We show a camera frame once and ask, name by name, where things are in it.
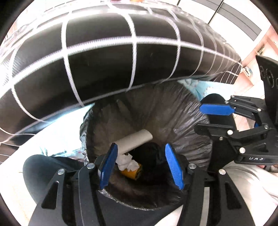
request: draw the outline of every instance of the transparent plastic sheet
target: transparent plastic sheet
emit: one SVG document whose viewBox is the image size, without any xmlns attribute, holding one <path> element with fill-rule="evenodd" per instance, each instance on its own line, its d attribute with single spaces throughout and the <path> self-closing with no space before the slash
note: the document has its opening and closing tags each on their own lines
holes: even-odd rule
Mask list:
<svg viewBox="0 0 278 226">
<path fill-rule="evenodd" d="M 82 147 L 93 162 L 110 144 L 131 133 L 147 129 L 152 142 L 170 143 L 178 154 L 206 170 L 212 142 L 194 132 L 197 123 L 209 123 L 199 111 L 200 103 L 178 82 L 164 82 L 128 91 L 95 102 L 80 127 Z M 132 208 L 156 209 L 180 201 L 182 192 L 173 186 L 147 186 L 127 179 L 114 168 L 102 194 Z"/>
</svg>

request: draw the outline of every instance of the black trash bag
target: black trash bag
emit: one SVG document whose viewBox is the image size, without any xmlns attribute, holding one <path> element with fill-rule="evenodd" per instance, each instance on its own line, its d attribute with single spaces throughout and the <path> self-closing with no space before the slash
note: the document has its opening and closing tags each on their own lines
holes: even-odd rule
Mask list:
<svg viewBox="0 0 278 226">
<path fill-rule="evenodd" d="M 107 153 L 112 142 L 146 129 L 153 135 L 152 142 L 155 143 L 149 147 L 154 153 L 149 163 L 165 172 L 164 180 L 150 183 L 152 176 L 147 175 L 146 169 L 144 177 L 134 181 L 123 176 L 115 165 L 109 185 L 101 192 L 117 202 L 143 210 L 181 201 L 183 192 L 173 185 L 167 164 L 163 158 L 158 158 L 159 149 L 170 143 L 177 154 L 207 169 L 212 142 L 209 137 L 194 132 L 197 123 L 209 123 L 199 107 L 199 101 L 178 82 L 147 85 L 96 101 L 80 128 L 80 140 L 89 161 L 94 162 L 98 156 Z"/>
</svg>

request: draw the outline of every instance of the orange object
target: orange object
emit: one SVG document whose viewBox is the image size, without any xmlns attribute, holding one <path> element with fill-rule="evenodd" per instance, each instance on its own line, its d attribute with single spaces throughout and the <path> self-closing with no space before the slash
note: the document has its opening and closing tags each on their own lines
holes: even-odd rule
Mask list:
<svg viewBox="0 0 278 226">
<path fill-rule="evenodd" d="M 141 173 L 141 169 L 142 169 L 142 165 L 140 163 L 139 164 L 139 168 L 137 170 L 134 170 L 134 171 L 127 171 L 127 169 L 123 170 L 123 171 L 120 171 L 122 175 L 132 179 L 132 180 L 137 180 L 140 176 L 140 173 Z"/>
</svg>

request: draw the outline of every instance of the cardboard tube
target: cardboard tube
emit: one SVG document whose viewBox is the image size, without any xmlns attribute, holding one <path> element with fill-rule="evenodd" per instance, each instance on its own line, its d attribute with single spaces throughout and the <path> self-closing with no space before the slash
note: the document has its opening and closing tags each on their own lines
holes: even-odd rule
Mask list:
<svg viewBox="0 0 278 226">
<path fill-rule="evenodd" d="M 118 155 L 127 153 L 134 148 L 153 139 L 153 135 L 146 129 L 142 129 L 136 133 L 130 134 L 114 143 L 118 145 Z"/>
</svg>

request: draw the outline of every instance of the blue gripper pad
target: blue gripper pad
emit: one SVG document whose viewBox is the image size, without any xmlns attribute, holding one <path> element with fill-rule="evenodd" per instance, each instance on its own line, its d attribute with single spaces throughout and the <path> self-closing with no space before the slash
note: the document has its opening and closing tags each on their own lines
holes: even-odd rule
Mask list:
<svg viewBox="0 0 278 226">
<path fill-rule="evenodd" d="M 174 151 L 172 150 L 172 147 L 170 144 L 166 144 L 165 146 L 165 156 L 168 162 L 168 165 L 170 167 L 170 171 L 172 173 L 172 177 L 174 179 L 175 185 L 179 187 L 179 189 L 184 188 L 184 182 L 183 182 L 183 172 L 182 168 L 180 167 L 180 164 L 176 158 L 176 155 Z"/>
<path fill-rule="evenodd" d="M 104 187 L 108 185 L 117 157 L 118 146 L 115 143 L 112 143 L 109 151 L 103 159 L 104 163 L 101 164 L 100 189 L 104 189 Z"/>
<path fill-rule="evenodd" d="M 235 109 L 230 105 L 202 104 L 200 111 L 207 115 L 230 115 L 235 113 Z"/>
</svg>

